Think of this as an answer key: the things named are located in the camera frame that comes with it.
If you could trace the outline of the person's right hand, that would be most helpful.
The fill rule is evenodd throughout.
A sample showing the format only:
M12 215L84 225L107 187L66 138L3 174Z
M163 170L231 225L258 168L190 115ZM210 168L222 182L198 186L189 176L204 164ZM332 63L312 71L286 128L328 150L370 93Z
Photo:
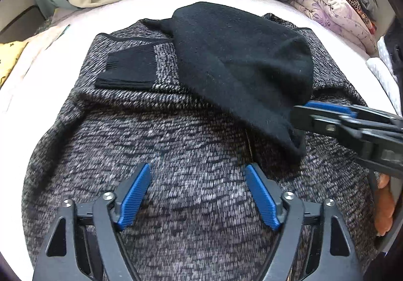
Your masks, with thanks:
M390 176L380 174L375 191L374 226L379 236L384 236L393 225L395 201L390 191L390 181Z

